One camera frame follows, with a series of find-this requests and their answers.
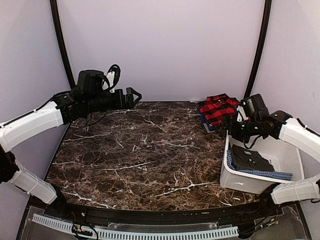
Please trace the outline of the dark pinstripe long sleeve shirt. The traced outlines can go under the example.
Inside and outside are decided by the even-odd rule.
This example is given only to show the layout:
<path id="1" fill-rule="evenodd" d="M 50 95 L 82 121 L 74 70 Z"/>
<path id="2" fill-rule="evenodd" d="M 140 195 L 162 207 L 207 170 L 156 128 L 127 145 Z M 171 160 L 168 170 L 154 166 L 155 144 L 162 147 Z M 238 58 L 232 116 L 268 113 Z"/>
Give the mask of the dark pinstripe long sleeve shirt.
<path id="1" fill-rule="evenodd" d="M 238 145 L 232 145 L 232 165 L 236 170 L 274 171 L 270 162 L 257 151 L 252 151 Z"/>

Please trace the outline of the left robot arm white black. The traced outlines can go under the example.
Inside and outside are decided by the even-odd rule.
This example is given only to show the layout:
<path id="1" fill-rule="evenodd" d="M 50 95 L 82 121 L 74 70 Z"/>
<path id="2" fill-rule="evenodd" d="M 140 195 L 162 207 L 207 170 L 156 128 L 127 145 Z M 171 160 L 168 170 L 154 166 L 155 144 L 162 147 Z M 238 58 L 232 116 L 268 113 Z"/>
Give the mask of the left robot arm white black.
<path id="1" fill-rule="evenodd" d="M 0 125 L 0 181 L 10 183 L 47 205 L 60 218 L 67 218 L 70 206 L 59 199 L 57 190 L 26 169 L 12 150 L 19 144 L 47 130 L 68 125 L 92 113 L 132 109 L 142 99 L 133 88 L 126 91 L 80 93 L 60 92 L 44 105 Z"/>

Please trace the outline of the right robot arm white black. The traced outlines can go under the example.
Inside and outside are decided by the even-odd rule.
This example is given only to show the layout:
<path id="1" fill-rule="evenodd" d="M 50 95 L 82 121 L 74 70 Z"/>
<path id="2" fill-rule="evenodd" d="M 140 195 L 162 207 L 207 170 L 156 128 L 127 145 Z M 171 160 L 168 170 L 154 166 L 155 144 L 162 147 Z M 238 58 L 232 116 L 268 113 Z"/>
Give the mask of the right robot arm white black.
<path id="1" fill-rule="evenodd" d="M 265 197 L 255 213 L 266 217 L 275 205 L 318 200 L 320 176 L 306 178 L 300 152 L 320 159 L 320 135 L 299 119 L 276 111 L 262 117 L 225 118 L 219 130 L 226 142 L 221 166 L 223 188 Z"/>

